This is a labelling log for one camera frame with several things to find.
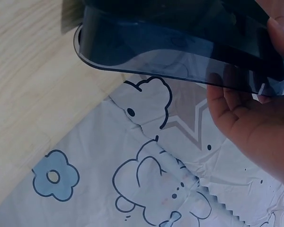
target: hand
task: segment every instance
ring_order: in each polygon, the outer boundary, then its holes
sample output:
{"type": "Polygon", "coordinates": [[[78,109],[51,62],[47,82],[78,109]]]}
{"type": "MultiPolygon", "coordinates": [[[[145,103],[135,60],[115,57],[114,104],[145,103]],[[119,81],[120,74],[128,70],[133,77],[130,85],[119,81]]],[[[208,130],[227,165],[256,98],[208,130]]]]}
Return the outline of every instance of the hand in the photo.
{"type": "Polygon", "coordinates": [[[284,0],[256,0],[256,2],[284,29],[284,0]]]}
{"type": "MultiPolygon", "coordinates": [[[[274,47],[284,57],[284,30],[273,19],[267,26],[274,47]]],[[[224,74],[235,69],[228,66],[224,74]]],[[[221,132],[250,160],[284,183],[284,96],[260,103],[251,94],[207,86],[207,99],[221,132]]]]}

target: star print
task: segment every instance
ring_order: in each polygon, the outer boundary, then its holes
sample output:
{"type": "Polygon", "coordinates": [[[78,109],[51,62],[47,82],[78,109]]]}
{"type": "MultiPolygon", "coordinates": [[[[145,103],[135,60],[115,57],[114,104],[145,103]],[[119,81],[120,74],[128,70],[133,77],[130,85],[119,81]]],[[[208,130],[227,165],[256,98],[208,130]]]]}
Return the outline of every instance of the star print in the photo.
{"type": "Polygon", "coordinates": [[[173,94],[173,101],[169,106],[169,120],[164,129],[177,127],[201,149],[202,112],[207,108],[206,88],[194,82],[164,80],[173,94]]]}

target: cartoon bear print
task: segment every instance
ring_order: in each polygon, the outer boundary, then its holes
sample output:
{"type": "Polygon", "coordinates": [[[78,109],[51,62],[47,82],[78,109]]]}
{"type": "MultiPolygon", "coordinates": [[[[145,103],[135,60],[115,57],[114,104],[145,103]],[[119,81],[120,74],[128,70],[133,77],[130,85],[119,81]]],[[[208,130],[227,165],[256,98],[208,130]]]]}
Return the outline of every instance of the cartoon bear print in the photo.
{"type": "MultiPolygon", "coordinates": [[[[183,180],[187,169],[180,169],[178,161],[157,145],[157,139],[143,144],[135,157],[123,162],[115,171],[112,183],[119,194],[115,207],[128,217],[134,209],[141,209],[143,219],[150,226],[177,227],[185,221],[198,227],[199,215],[195,210],[178,211],[195,182],[192,177],[183,180]]],[[[211,205],[204,196],[198,198],[207,207],[207,218],[211,205]]]]}
{"type": "Polygon", "coordinates": [[[150,138],[154,139],[167,123],[172,93],[162,78],[150,77],[138,83],[125,81],[110,97],[150,138]]]}

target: light wood grain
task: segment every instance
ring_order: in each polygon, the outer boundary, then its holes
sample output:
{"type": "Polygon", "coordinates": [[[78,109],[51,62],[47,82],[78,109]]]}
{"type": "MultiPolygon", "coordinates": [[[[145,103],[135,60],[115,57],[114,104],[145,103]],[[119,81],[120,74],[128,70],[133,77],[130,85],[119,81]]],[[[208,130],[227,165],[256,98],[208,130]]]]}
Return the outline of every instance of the light wood grain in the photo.
{"type": "Polygon", "coordinates": [[[124,80],[82,63],[61,17],[62,0],[0,0],[0,203],[124,80]]]}

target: plastic visor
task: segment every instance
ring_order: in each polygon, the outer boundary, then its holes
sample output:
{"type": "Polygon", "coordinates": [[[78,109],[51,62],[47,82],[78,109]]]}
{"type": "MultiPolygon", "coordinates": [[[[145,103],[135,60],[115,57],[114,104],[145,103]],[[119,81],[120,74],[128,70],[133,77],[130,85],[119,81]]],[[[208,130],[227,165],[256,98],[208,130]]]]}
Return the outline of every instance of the plastic visor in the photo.
{"type": "Polygon", "coordinates": [[[284,61],[273,49],[263,24],[233,14],[223,5],[199,17],[195,23],[199,29],[196,26],[192,32],[153,21],[121,19],[87,6],[74,37],[76,52],[101,70],[284,95],[284,61]]]}

